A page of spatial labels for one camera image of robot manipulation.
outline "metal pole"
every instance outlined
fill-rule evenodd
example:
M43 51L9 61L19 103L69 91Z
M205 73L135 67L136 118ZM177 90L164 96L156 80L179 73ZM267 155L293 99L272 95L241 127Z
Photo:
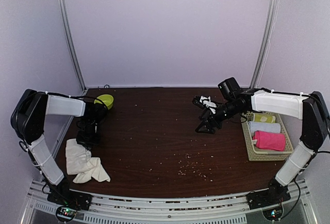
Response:
M260 74L262 73L262 66L263 66L264 60L267 55L268 43L269 43L272 28L274 25L274 18L276 15L277 5L278 5L278 0L270 0L267 20L266 20L266 25L265 25L265 31L263 33L263 39L261 42L261 47L260 47L260 51L259 51L259 55L258 55L257 64L256 64L256 67L255 67L255 70L253 73L251 84L250 84L251 88L256 87L257 81L260 77Z
M70 26L69 26L67 8L65 6L65 0L58 0L58 3L60 5L65 36L66 36L66 40L67 40L67 44L68 44L68 48L69 48L69 52L70 52L70 57L71 57L71 60L72 60L72 63L73 63L73 68L74 68L74 71L75 71L76 76L78 78L81 90L85 91L86 90L86 85L85 85L85 82L84 82L84 79L83 79L83 75L81 73L79 63L78 63L76 51L74 49L72 34L71 34Z

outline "light blue towel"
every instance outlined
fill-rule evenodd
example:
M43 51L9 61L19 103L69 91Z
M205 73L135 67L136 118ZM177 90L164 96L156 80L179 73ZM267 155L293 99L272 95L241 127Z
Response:
M279 123L266 123L266 122L249 122L249 128L251 136L254 136L254 132L260 130L269 133L280 133L281 126Z

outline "white cloth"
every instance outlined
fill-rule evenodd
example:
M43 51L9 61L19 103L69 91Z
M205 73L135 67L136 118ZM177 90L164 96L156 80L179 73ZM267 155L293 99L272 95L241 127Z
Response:
M211 97L201 96L200 102L211 110L213 114L216 113L217 104L211 101Z
M92 158L92 153L77 144L76 139L67 140L65 148L65 156L67 158L67 173L68 175L76 175L73 180L76 184L86 183L92 178L99 182L108 181L110 177L101 165L101 159Z
M281 126L279 123L266 123L266 122L249 122L249 128L251 132L251 136L254 136L256 131L264 131L269 133L277 133L281 132Z

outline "pink towel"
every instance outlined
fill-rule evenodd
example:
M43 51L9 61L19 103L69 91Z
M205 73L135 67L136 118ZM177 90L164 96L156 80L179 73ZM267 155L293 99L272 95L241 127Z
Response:
M257 140L257 144L256 144L257 148L284 151L285 148L284 134L274 134L264 131L256 131L253 139Z

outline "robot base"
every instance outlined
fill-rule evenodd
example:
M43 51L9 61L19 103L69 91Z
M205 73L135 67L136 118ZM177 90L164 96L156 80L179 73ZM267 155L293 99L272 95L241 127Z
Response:
M291 199L290 193L288 191L284 191L279 197L276 198L270 198L269 196L269 189L247 194L246 199L248 201L250 210L279 204L280 202L285 202Z
M72 209L79 208L80 210L89 210L89 206L91 205L92 195L86 193L80 193L76 191L70 191L70 195L72 199L76 199L77 202L74 204L69 204L68 207ZM47 201L53 202L60 205L66 205L63 202L62 197L58 197L55 193L50 193L47 197Z

